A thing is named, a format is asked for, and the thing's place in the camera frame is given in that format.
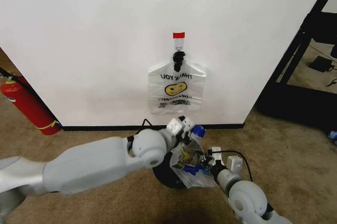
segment red tape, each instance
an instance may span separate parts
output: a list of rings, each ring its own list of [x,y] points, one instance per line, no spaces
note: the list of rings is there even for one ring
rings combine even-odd
[[[185,38],[185,32],[173,33],[173,39],[176,39],[176,38]]]

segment black wheel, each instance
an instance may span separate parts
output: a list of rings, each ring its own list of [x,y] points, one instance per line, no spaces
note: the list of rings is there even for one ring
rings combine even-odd
[[[153,168],[153,172],[156,178],[163,185],[173,188],[173,189],[185,189],[183,181],[174,173],[170,167],[170,160],[172,157],[172,152],[169,152],[165,155],[163,162]]]

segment black baseboard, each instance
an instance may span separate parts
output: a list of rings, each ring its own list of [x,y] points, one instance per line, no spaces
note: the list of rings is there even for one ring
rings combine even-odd
[[[203,125],[206,129],[239,129],[243,128],[244,124],[208,124]],[[139,130],[140,125],[137,126],[64,126],[62,129],[64,131],[120,131],[120,130]],[[166,125],[157,126],[144,126],[145,128],[151,129],[162,129]]]

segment fire extinguisher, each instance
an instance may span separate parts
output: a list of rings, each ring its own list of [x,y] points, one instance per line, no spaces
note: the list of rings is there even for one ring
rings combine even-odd
[[[10,100],[44,135],[52,135],[61,128],[23,76],[12,76],[2,68],[0,73],[8,80],[0,86],[1,92]]]

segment blue object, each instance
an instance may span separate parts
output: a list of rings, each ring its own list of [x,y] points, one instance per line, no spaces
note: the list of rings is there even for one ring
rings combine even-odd
[[[183,170],[195,176],[195,174],[199,170],[205,170],[205,168],[202,165],[197,165],[197,166],[185,165]]]
[[[330,139],[333,139],[333,140],[337,139],[337,131],[331,131],[331,132],[328,134],[328,137],[329,137]]]
[[[193,128],[193,134],[199,136],[200,138],[203,138],[206,133],[206,129],[200,125],[195,125]]]

